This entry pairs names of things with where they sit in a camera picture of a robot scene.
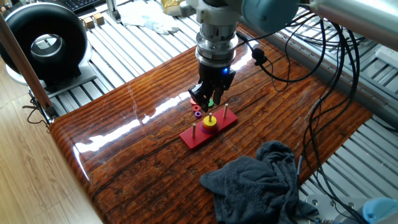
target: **glossy wood surface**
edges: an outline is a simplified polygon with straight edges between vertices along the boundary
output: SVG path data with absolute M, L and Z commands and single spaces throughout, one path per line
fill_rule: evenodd
M 253 42 L 253 46 L 265 50 L 274 62 L 275 75 L 286 77 L 287 61 L 281 51 L 266 42 Z M 254 157 L 265 141 L 281 141 L 295 151 L 296 158 L 301 153 L 308 111 L 325 85 L 310 77 L 278 93 L 271 79 L 254 66 L 245 45 L 237 50 L 232 66 L 236 76 L 221 99 L 238 116 L 238 123 L 198 150 L 188 150 L 179 134 L 198 122 L 187 92 L 198 80 L 194 50 L 51 125 L 57 146 L 104 222 L 216 223 L 213 195 L 199 183 L 202 174 L 239 156 Z M 291 79 L 306 73 L 306 68 L 292 61 Z M 281 89 L 284 84 L 276 82 L 276 86 Z M 344 97 L 334 92 L 323 109 Z M 337 113 L 329 113 L 328 119 Z M 318 138 L 322 161 L 370 115 L 354 103 L 322 132 Z M 315 164 L 313 153 L 310 160 Z M 300 181 L 309 175 L 304 166 Z

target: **gray cloth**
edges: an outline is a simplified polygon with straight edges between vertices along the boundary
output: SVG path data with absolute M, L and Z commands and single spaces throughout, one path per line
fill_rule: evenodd
M 292 216 L 317 215 L 318 210 L 299 200 L 292 150 L 279 141 L 264 143 L 256 159 L 242 156 L 222 169 L 200 177 L 214 193 L 218 222 L 293 223 Z

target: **blue object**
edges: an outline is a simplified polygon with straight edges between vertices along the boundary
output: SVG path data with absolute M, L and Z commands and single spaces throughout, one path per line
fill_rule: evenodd
M 363 205 L 362 214 L 370 224 L 398 212 L 398 201 L 391 198 L 375 198 Z
M 229 72 L 229 69 L 228 68 L 224 68 L 223 73 L 224 74 L 228 74 L 228 72 Z
M 299 0 L 243 0 L 242 15 L 264 32 L 280 31 L 299 9 Z

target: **keyboard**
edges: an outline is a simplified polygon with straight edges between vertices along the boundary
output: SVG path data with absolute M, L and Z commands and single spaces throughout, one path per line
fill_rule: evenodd
M 105 0 L 60 0 L 60 2 L 72 10 L 75 14 L 83 12 L 94 5 L 104 3 Z

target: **purple ring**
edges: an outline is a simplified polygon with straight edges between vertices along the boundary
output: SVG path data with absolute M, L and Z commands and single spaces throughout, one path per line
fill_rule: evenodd
M 198 118 L 198 119 L 201 118 L 201 112 L 200 111 L 196 111 L 195 112 L 195 117 Z
M 201 130 L 204 131 L 204 132 L 206 132 L 206 133 L 208 133 L 208 134 L 214 134 L 214 133 L 217 133 L 218 128 L 217 128 L 215 131 L 207 131 L 207 130 L 205 129 L 205 127 L 203 127 L 203 123 L 202 123 L 202 124 L 201 124 Z

